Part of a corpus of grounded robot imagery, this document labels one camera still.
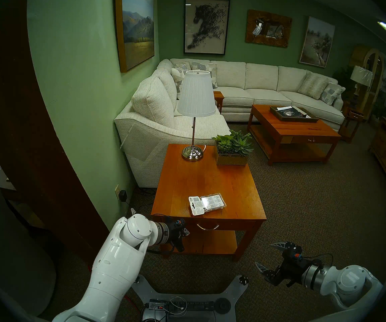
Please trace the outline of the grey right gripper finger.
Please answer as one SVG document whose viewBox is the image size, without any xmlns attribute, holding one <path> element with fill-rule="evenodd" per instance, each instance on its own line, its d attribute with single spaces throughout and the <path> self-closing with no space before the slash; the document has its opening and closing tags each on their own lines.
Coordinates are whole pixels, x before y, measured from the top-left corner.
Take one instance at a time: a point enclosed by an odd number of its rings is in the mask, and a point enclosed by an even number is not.
<svg viewBox="0 0 386 322">
<path fill-rule="evenodd" d="M 295 252 L 296 250 L 296 244 L 293 242 L 277 242 L 270 244 L 270 246 L 281 252 L 284 252 L 285 250 Z"/>
<path fill-rule="evenodd" d="M 265 281 L 273 283 L 274 271 L 268 269 L 259 262 L 255 262 L 255 266 L 259 270 L 260 274 L 265 278 Z"/>
</svg>

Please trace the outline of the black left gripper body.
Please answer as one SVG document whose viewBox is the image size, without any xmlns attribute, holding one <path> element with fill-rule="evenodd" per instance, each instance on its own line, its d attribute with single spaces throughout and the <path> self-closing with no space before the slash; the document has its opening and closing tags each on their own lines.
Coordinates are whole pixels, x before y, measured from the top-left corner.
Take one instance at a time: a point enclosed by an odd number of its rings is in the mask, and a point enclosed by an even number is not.
<svg viewBox="0 0 386 322">
<path fill-rule="evenodd" d="M 167 217 L 167 227 L 167 243 L 171 245 L 183 245 L 182 238 L 184 237 L 185 220 L 183 218 L 173 220 L 173 218 Z"/>
</svg>

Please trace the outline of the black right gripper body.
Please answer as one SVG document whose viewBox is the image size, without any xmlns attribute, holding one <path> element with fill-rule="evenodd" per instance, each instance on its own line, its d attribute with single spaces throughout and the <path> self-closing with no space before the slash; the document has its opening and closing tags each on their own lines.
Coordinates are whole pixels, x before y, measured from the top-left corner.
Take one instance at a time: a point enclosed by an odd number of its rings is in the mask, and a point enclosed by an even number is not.
<svg viewBox="0 0 386 322">
<path fill-rule="evenodd" d="M 309 262 L 302 257 L 302 247 L 296 246 L 295 252 L 285 250 L 282 252 L 283 262 L 274 270 L 274 286 L 279 285 L 283 280 L 289 280 L 286 287 L 295 283 L 302 284 L 303 273 L 309 268 Z"/>
</svg>

